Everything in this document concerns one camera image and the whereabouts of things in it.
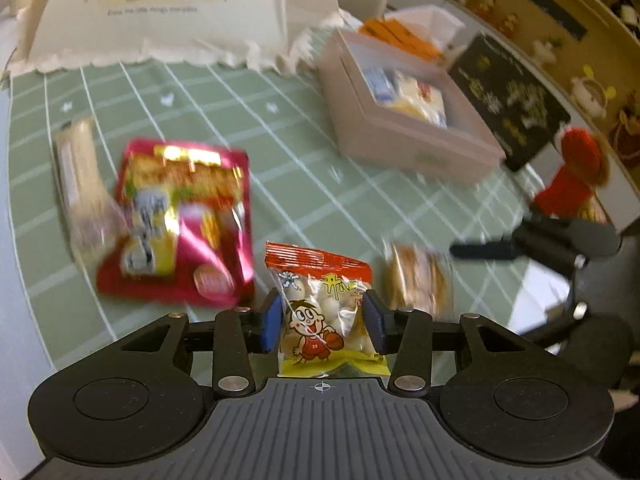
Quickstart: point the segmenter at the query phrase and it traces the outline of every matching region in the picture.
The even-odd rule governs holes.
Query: open box
[[[442,92],[447,128],[379,105],[362,70],[399,70]],[[491,174],[504,152],[447,72],[373,38],[337,30],[318,70],[343,155],[463,184]]]

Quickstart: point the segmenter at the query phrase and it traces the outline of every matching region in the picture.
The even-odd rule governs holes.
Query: chalkboard sign
[[[518,171],[571,119],[522,63],[490,36],[479,34],[449,70]]]

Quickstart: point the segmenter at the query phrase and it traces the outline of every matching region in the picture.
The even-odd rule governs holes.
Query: table
[[[150,61],[86,67],[12,81],[9,182],[15,246],[31,309],[50,360],[65,367],[174,310],[191,320],[215,311],[99,296],[95,269],[78,269],[67,246],[51,165],[50,136],[95,114],[100,174],[113,188],[129,140],[196,140],[246,150],[252,168],[252,223],[258,300],[271,286],[267,240],[368,261],[382,284],[383,236],[446,249],[459,237],[500,235],[526,208],[498,170],[478,187],[342,158],[315,75],[282,78],[217,66]],[[538,183],[516,176],[525,189]],[[527,262],[456,264],[456,310],[507,323]],[[192,375],[207,383],[206,356]]]

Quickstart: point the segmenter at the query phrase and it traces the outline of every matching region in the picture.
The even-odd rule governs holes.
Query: wall
[[[473,7],[478,1],[472,0]],[[555,0],[574,18],[587,28],[582,41],[574,40],[555,20],[535,4],[527,0],[496,0],[495,22],[508,12],[516,12],[520,17],[520,27],[513,42],[526,52],[531,51],[533,40],[544,36],[564,39],[565,45],[556,52],[558,64],[545,67],[548,74],[565,89],[570,90],[570,80],[582,76],[582,67],[589,64],[605,87],[614,86],[618,96],[609,105],[606,120],[595,120],[596,126],[606,132],[613,124],[616,113],[626,98],[626,94],[640,82],[640,45],[620,27],[615,17],[605,9],[593,10],[594,2],[589,0]]]

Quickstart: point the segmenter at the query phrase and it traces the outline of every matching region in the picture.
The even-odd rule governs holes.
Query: white food cover
[[[336,0],[33,0],[12,75],[156,58],[294,72]]]

